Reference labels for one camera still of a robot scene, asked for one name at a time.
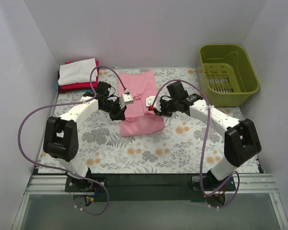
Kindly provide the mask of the pink t shirt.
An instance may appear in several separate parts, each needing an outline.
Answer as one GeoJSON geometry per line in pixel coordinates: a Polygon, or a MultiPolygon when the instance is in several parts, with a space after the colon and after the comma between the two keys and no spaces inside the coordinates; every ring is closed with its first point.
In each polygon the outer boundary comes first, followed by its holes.
{"type": "Polygon", "coordinates": [[[157,93],[154,72],[121,73],[119,76],[134,99],[133,104],[127,105],[126,119],[120,122],[120,134],[123,137],[147,135],[164,129],[164,118],[146,107],[146,98],[157,93]]]}

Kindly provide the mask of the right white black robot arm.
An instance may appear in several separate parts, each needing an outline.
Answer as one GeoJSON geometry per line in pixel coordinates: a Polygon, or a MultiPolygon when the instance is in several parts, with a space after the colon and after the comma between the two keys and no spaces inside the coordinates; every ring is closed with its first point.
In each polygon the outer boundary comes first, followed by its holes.
{"type": "Polygon", "coordinates": [[[204,196],[212,196],[262,147],[253,121],[239,120],[219,111],[202,92],[188,94],[183,87],[184,82],[168,81],[164,84],[169,92],[167,100],[155,95],[146,98],[145,103],[148,110],[158,116],[170,117],[175,112],[181,112],[205,123],[204,144],[209,129],[221,135],[224,140],[224,157],[207,173],[200,172],[199,181],[196,182],[204,196]]]}

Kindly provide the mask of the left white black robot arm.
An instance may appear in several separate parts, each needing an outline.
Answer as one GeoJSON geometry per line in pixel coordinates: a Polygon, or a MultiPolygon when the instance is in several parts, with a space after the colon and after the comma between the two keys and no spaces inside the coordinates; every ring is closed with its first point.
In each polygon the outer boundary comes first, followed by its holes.
{"type": "Polygon", "coordinates": [[[99,82],[95,91],[86,92],[69,111],[59,117],[51,116],[46,121],[43,151],[57,159],[67,174],[77,179],[76,186],[83,192],[89,191],[93,183],[89,168],[77,155],[78,126],[99,110],[108,113],[112,121],[125,120],[127,105],[133,103],[133,96],[128,89],[112,100],[110,88],[110,84],[99,82]]]}

